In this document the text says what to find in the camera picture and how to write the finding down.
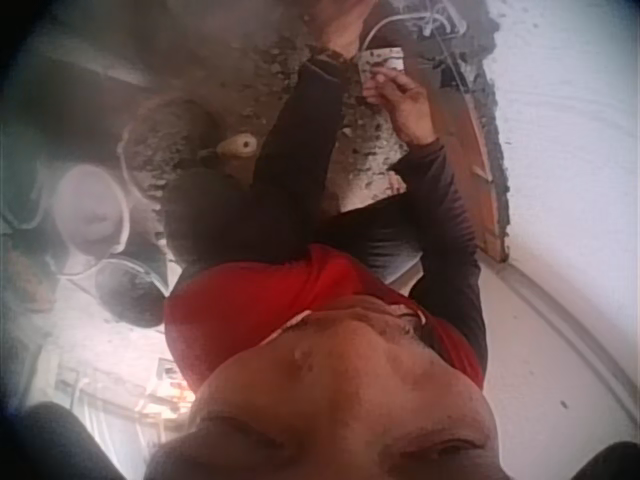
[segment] black long sleeve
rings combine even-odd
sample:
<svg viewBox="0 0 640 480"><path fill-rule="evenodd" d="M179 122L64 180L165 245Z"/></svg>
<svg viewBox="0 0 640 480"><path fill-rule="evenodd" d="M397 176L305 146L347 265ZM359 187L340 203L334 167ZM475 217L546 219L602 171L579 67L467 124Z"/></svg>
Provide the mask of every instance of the black long sleeve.
<svg viewBox="0 0 640 480"><path fill-rule="evenodd" d="M409 296L451 323L471 344L486 370L476 239L445 149L439 141L412 148L392 170L407 185L422 249L424 275Z"/></svg>

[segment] concrete wall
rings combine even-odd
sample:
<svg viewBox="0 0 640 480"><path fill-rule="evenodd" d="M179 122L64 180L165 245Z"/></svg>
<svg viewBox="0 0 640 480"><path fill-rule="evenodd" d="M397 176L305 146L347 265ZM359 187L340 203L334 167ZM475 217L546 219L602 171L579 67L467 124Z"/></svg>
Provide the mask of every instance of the concrete wall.
<svg viewBox="0 0 640 480"><path fill-rule="evenodd" d="M488 0L511 262L638 372L637 10Z"/></svg>
<svg viewBox="0 0 640 480"><path fill-rule="evenodd" d="M570 478L600 449L638 440L637 427L612 393L615 385L548 319L491 269L483 268L480 288L489 342L486 394L510 475Z"/></svg>

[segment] white wall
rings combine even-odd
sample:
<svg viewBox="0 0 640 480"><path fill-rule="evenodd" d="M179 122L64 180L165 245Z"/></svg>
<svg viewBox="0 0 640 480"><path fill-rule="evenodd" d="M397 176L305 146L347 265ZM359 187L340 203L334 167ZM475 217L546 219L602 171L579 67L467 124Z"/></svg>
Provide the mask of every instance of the white wall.
<svg viewBox="0 0 640 480"><path fill-rule="evenodd" d="M488 0L485 63L511 192L511 262L637 381L637 11L607 0Z"/></svg>
<svg viewBox="0 0 640 480"><path fill-rule="evenodd" d="M606 382L501 278L483 268L480 289L489 342L485 391L507 473L568 479L602 448L638 440Z"/></svg>

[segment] man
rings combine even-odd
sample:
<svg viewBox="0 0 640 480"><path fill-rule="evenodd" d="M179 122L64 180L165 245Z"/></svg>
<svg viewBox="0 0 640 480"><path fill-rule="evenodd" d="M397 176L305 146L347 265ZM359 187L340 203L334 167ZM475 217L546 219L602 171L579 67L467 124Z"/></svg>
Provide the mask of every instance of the man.
<svg viewBox="0 0 640 480"><path fill-rule="evenodd" d="M373 3L320 2L317 51L250 191L201 171L165 196L186 263L166 337L196 401L148 479L507 478L482 394L472 227L427 94L405 74L377 69L364 95L409 147L392 167L407 192L320 220L343 68ZM383 280L413 254L425 275L407 298Z"/></svg>

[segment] wall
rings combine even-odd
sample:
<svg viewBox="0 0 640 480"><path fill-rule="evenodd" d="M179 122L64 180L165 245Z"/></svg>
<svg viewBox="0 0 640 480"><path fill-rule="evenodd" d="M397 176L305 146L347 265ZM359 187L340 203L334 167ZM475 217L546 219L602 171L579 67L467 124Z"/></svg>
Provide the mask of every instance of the wall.
<svg viewBox="0 0 640 480"><path fill-rule="evenodd" d="M637 11L606 0L488 0L485 62L511 188L511 262L637 382Z"/></svg>
<svg viewBox="0 0 640 480"><path fill-rule="evenodd" d="M486 266L480 289L489 342L485 390L510 475L570 478L611 443L638 441L611 385L553 325Z"/></svg>

